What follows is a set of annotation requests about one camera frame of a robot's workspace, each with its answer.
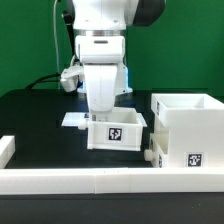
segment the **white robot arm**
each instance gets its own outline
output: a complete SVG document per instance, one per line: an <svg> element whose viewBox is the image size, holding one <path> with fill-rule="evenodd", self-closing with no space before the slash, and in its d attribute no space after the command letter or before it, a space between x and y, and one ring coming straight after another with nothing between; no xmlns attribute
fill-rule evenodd
<svg viewBox="0 0 224 224"><path fill-rule="evenodd" d="M75 54L80 65L63 71L66 91L76 88L84 76L89 112L97 121L106 121L115 96L130 92L123 64L127 25L150 25L163 12L165 0L67 0L73 14Z"/></svg>

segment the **black surface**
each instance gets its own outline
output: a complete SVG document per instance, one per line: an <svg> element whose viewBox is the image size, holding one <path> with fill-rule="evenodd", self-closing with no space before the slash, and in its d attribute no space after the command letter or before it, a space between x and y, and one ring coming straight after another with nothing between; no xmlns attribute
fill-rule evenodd
<svg viewBox="0 0 224 224"><path fill-rule="evenodd" d="M137 92L129 99L120 97L117 105L136 107L151 127L149 101L149 93ZM65 112L74 108L87 111L85 99L63 91L17 90L1 97L0 135L16 136L17 152L8 168L145 166L141 152L89 154L86 132L60 127ZM0 196L1 224L223 222L223 193Z"/></svg>
<svg viewBox="0 0 224 224"><path fill-rule="evenodd" d="M222 224L222 193L0 197L2 224Z"/></svg>
<svg viewBox="0 0 224 224"><path fill-rule="evenodd" d="M123 95L116 106L134 107L149 127L150 93ZM61 127L66 112L87 112L86 99L58 90L17 90L0 98L0 135L15 135L16 154L7 168L149 167L144 148L149 143L145 128L141 152L87 150L87 130Z"/></svg>

